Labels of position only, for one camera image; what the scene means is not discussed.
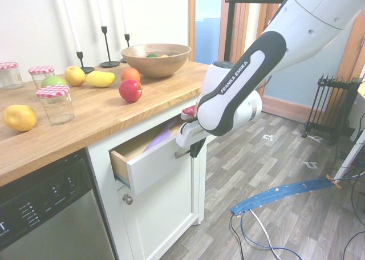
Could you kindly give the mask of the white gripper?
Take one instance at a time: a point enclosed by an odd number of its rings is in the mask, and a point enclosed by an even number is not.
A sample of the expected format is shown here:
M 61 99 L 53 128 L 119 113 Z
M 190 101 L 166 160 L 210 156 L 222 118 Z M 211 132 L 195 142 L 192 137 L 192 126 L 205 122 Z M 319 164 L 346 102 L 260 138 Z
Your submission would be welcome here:
M 205 138 L 210 136 L 198 123 L 198 121 L 185 122 L 177 133 L 176 143 L 180 147 L 190 146 L 190 156 L 196 158 L 205 143 Z

